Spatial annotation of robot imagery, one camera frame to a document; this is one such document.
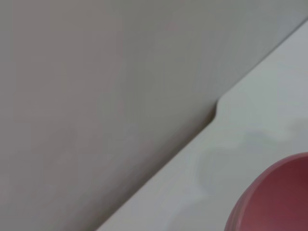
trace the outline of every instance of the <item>white countertop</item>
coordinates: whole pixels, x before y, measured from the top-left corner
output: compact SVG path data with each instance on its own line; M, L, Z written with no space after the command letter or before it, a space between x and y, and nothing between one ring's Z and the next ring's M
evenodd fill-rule
M191 143L98 231L222 231L268 166L308 151L308 23L218 102Z

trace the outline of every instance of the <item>pink bowl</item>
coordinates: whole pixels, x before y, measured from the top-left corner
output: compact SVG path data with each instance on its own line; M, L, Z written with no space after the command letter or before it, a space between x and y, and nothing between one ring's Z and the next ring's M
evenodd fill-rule
M236 203L225 231L308 231L308 153L266 169Z

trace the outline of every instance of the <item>white surface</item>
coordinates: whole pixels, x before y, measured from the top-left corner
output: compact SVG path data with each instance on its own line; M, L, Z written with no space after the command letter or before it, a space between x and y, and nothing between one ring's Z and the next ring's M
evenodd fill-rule
M214 121L98 231L221 231L268 166L308 151L308 23L218 102Z
M0 0L0 231L95 230L307 2Z

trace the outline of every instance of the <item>bowl rim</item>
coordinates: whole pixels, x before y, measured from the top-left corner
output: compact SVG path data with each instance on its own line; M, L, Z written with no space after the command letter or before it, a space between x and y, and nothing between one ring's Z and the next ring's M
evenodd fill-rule
M256 189L258 188L258 186L262 183L262 181L273 171L275 171L276 169L278 169L279 167L294 161L294 160L298 160L301 158L307 158L308 157L308 152L304 152L304 153L298 153L298 154L294 154L294 155L290 155L288 157L285 157L284 159L281 159L279 161L277 161L276 163L274 163L273 165L269 166L265 171L263 171L252 183L251 185L246 189L246 191L243 193L244 195L244 199L242 201L242 206L239 208L239 212L238 212L238 216L237 216L237 220L235 222L235 230L234 231L239 231L241 224L242 224L242 220L243 220L243 216L245 214L245 211L247 209L247 206L250 202L251 197L254 195Z

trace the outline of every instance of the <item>white wall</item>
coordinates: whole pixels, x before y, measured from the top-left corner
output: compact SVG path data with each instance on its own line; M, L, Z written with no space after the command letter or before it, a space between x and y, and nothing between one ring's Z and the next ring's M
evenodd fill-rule
M94 230L304 1L0 1L0 230Z

